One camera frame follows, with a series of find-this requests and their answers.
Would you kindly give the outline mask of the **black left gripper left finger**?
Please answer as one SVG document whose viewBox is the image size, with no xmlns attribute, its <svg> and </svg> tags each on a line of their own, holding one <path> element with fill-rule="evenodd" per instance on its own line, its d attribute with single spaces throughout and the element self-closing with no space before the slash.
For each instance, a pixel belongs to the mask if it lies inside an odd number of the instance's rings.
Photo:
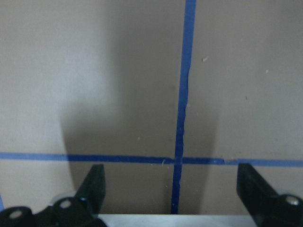
<svg viewBox="0 0 303 227">
<path fill-rule="evenodd" d="M 80 213 L 85 219 L 96 218 L 106 195 L 105 170 L 103 164 L 95 164 L 76 192 Z"/>
</svg>

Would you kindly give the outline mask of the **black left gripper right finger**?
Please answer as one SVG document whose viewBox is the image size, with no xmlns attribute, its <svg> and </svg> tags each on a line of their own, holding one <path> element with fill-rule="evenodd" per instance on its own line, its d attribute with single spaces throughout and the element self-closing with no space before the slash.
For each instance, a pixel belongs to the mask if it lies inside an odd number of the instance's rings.
<svg viewBox="0 0 303 227">
<path fill-rule="evenodd" d="M 264 226 L 277 192 L 249 163 L 238 164 L 236 191 L 257 226 Z"/>
</svg>

